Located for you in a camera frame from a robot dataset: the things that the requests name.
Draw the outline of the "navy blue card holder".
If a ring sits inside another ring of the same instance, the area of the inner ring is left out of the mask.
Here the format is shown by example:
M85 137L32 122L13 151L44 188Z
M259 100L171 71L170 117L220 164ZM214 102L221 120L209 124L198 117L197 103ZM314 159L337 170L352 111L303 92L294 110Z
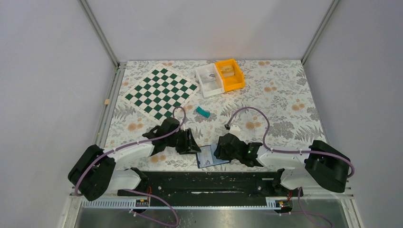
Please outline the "navy blue card holder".
M199 169L230 163L228 160L216 158L214 152L217 147L217 144L211 144L200 148L201 151L196 153L196 161Z

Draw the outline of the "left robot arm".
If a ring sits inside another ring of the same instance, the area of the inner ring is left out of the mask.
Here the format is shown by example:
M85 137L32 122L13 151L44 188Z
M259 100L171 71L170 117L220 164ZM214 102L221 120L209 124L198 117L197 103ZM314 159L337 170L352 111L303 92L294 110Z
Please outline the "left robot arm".
M146 132L138 142L121 145L106 152L96 144L89 146L69 172L67 178L75 187L75 194L94 201L105 193L130 189L135 195L147 191L147 177L137 168L125 165L164 151L167 147L179 154L201 152L190 129L168 117L161 125Z

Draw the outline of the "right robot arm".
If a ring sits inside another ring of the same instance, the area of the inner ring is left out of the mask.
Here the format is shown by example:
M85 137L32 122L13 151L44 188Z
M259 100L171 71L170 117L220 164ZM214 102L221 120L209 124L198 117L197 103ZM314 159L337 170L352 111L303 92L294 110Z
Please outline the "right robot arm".
M227 133L219 137L214 156L221 160L236 159L248 167L278 167L279 177L273 191L280 196L300 187L321 187L343 193L347 179L354 174L351 160L321 141L307 148L268 147L261 142L245 143Z

